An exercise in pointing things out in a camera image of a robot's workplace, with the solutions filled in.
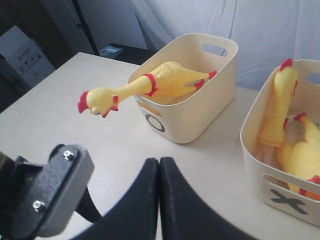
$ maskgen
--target wall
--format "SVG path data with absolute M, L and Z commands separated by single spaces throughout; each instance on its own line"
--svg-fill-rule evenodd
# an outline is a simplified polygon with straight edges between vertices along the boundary
M 99 50 L 110 43 L 147 49 L 130 0 L 78 2 Z

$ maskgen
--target screw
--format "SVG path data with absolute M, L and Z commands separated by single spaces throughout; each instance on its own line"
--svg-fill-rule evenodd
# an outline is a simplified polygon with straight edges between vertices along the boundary
M 64 151 L 63 156 L 66 160 L 72 160 L 75 155 L 69 150 L 67 150 L 67 151 Z
M 32 207 L 38 213 L 40 213 L 46 209 L 46 205 L 42 201 L 39 201 L 39 200 L 34 201 L 32 204 Z

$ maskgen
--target x symbol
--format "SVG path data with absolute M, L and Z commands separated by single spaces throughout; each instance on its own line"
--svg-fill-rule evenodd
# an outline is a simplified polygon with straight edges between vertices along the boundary
M 270 189 L 270 191 L 274 195 L 279 197 L 279 198 L 271 198 L 271 200 L 274 203 L 276 203 L 276 204 L 288 204 L 294 210 L 296 210 L 298 213 L 304 214 L 304 215 L 308 215 L 308 213 L 306 211 L 304 211 L 301 207 L 298 206 L 298 205 L 306 205 L 303 201 L 301 201 L 299 199 L 295 199 L 295 198 L 286 198 L 285 196 L 283 196 L 282 194 L 280 194 L 279 192 L 277 192 L 274 189 Z

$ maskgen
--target cardboard box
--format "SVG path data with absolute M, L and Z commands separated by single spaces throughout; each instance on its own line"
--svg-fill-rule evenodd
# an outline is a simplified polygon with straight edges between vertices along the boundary
M 0 74 L 15 91 L 32 89 L 55 70 L 38 45 L 17 26 L 0 37 Z

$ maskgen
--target circle symbol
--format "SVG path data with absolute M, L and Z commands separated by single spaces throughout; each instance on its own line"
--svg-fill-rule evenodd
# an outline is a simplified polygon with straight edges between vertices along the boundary
M 156 119 L 154 116 L 150 115 L 150 114 L 147 114 L 145 115 L 145 118 L 146 120 L 148 121 L 148 123 L 154 127 L 155 129 L 157 129 L 159 132 L 161 133 L 164 133 L 166 131 L 165 127 L 163 126 L 163 124 L 158 120 Z

